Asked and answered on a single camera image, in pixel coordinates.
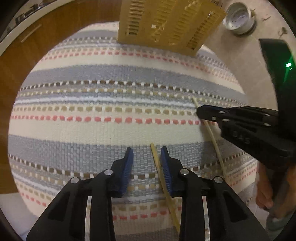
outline gray floor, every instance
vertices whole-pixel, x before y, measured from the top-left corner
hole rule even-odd
[[[227,8],[235,0],[225,0]],[[259,38],[279,38],[282,27],[288,30],[284,39],[296,54],[296,38],[280,13],[267,0],[240,0],[250,9],[255,9],[257,28],[246,37],[236,37],[221,24],[206,40],[205,45],[214,51],[234,73],[249,103],[254,106],[277,109],[275,94],[260,52]]]

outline metal screw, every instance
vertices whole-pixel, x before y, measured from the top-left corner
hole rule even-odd
[[[215,177],[215,178],[214,178],[214,181],[215,181],[216,183],[222,183],[222,182],[223,182],[223,179],[222,179],[222,177]]]
[[[180,170],[180,173],[183,175],[187,175],[187,174],[189,174],[189,171],[187,169],[183,168]]]
[[[113,171],[112,171],[111,169],[106,169],[106,170],[104,171],[104,174],[107,175],[107,176],[110,176],[110,175],[113,174]]]
[[[79,182],[79,178],[78,177],[71,178],[71,183],[75,184],[77,182]]]

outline aluminum pot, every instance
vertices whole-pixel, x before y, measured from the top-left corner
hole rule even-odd
[[[226,13],[223,25],[236,35],[249,33],[256,27],[255,14],[242,2],[231,4]]]

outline wooden floor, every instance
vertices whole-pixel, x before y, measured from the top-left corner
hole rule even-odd
[[[92,23],[119,21],[120,6],[121,0],[70,2],[29,26],[0,56],[0,194],[17,192],[8,163],[7,136],[13,103],[26,76],[50,49],[78,30]]]

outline wooden stick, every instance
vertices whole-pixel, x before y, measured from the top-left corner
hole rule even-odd
[[[150,148],[151,148],[152,155],[153,155],[153,158],[154,158],[154,163],[155,163],[156,170],[157,170],[157,173],[158,173],[159,181],[160,181],[160,184],[162,186],[163,193],[165,195],[166,203],[167,203],[168,208],[170,210],[170,214],[171,214],[171,217],[172,217],[172,220],[173,220],[173,224],[174,224],[174,226],[175,226],[175,228],[176,228],[176,230],[177,230],[177,232],[179,234],[179,232],[180,232],[180,222],[179,222],[177,214],[176,214],[175,203],[172,200],[170,194],[168,193],[168,191],[166,189],[165,177],[163,175],[163,169],[161,167],[161,164],[160,164],[160,161],[159,161],[159,158],[158,158],[158,155],[157,155],[157,150],[156,150],[153,143],[150,144]]]

